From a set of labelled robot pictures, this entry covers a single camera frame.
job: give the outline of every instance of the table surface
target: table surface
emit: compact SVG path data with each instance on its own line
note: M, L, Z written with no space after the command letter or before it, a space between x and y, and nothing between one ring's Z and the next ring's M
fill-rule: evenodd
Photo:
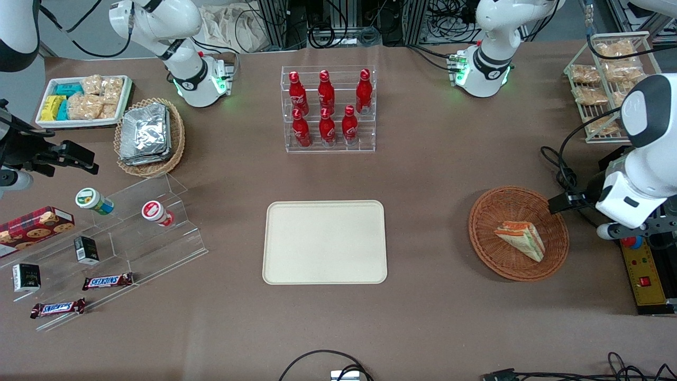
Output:
M319 348L357 357L377 380L476 380L485 372L607 371L610 350L655 372L677 366L677 319L638 317L619 250L575 213L571 251L537 283L507 281L474 253L475 199L502 185L560 192L541 145L559 146L580 117L561 77L582 41L525 43L494 97L472 98L404 48L252 54L232 96L191 108L157 59L47 59L47 78L125 74L134 100L172 101L187 146L172 174L209 253L51 332L0 293L0 378L8 380L277 380ZM452 52L458 46L438 47ZM289 155L280 119L282 65L375 64L375 153ZM60 132L96 152L98 176L57 168L7 193L2 220L44 205L80 213L84 186L114 193L139 178L116 166L113 131ZM582 181L615 147L582 139L567 161ZM376 199L385 207L388 277L378 285L267 285L266 209L274 201ZM327 380L346 361L316 355L289 380Z

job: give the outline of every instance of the red button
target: red button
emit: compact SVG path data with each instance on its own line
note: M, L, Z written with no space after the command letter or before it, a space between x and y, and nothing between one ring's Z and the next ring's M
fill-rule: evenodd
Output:
M621 244L625 247L632 247L635 243L637 243L637 237L621 238Z

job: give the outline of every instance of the red bottle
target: red bottle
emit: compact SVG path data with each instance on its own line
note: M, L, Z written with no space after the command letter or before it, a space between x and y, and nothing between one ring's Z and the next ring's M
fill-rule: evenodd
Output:
M328 108L320 110L320 136L322 137L322 145L325 148L336 145L336 136L334 134L334 121Z
M294 136L296 136L299 146L301 146L301 148L310 147L310 145L313 144L313 138L310 136L308 122L303 118L301 110L297 108L292 111L292 116L294 117L292 128L294 129Z
M355 108L350 104L345 107L345 115L341 121L343 129L343 141L347 146L354 146L357 143L357 117Z
M326 70L320 72L318 93L320 94L320 108L328 108L331 115L333 115L336 97L334 97L334 86L329 82L329 72Z
M357 102L355 108L358 114L368 114L372 111L372 83L369 80L369 69L363 68L359 72L359 83L357 84Z
M301 110L303 116L308 115L310 108L308 107L308 97L305 95L305 88L299 81L299 74L295 71L289 73L289 96L292 98L294 108Z

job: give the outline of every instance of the wicker basket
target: wicker basket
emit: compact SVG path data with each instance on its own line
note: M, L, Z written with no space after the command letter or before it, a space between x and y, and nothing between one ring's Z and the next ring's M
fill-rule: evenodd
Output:
M528 221L545 245L543 260L536 262L494 234L503 221ZM477 255L502 277L534 282L557 271L569 253L569 232L559 214L552 215L548 200L519 186L501 186L487 191L475 202L468 230Z
M174 105L171 104L171 102L165 99L158 98L144 99L141 102L133 104L130 108L146 107L147 105L153 102L162 103L169 109L171 146L172 149L174 150L174 154L168 161L161 161L158 163L150 163L136 166L127 165L123 163L120 159L118 159L118 166L122 168L123 171L131 175L146 178L153 177L163 172L169 173L169 171L174 169L174 167L176 167L176 165L181 160L181 156L183 156L183 149L185 148L185 130L183 128L183 120L181 120L181 115L179 115L179 111L177 111L176 107L174 107ZM123 121L122 119L120 119L120 121L118 121L117 127L115 127L115 141L113 142L113 149L115 150L115 153L118 154L118 157L120 156L120 134L122 130L122 124Z

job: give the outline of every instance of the red cookie box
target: red cookie box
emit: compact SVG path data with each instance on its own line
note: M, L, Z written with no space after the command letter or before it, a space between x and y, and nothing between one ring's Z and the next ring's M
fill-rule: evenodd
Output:
M0 258L75 227L72 214L45 206L0 225Z

